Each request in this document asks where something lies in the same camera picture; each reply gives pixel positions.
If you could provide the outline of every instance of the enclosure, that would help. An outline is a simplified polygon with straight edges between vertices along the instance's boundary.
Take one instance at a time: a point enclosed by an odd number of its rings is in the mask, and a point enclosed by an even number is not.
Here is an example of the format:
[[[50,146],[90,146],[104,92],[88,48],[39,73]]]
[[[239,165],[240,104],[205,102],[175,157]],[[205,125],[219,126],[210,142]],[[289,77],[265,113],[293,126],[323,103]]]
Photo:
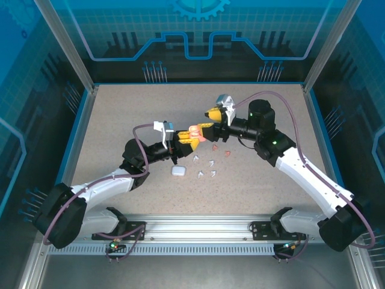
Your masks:
[[[2,288],[383,287],[383,1],[3,0],[0,7]],[[187,130],[209,122],[205,112],[219,95],[238,103],[261,91],[288,101],[309,160],[371,201],[374,248],[335,252],[311,238],[300,259],[279,263],[274,245],[285,242],[254,240],[250,224],[283,207],[321,210],[236,138],[216,142],[216,151],[200,143],[178,160],[183,178],[171,175],[170,160],[151,164],[143,186],[102,203],[147,224],[119,264],[103,257],[108,242],[90,235],[61,250],[43,245],[32,220],[46,194],[116,169],[133,127],[167,120]],[[294,139],[286,107],[262,98]],[[247,115],[246,106],[237,110]],[[151,129],[139,135],[147,145],[161,140]]]

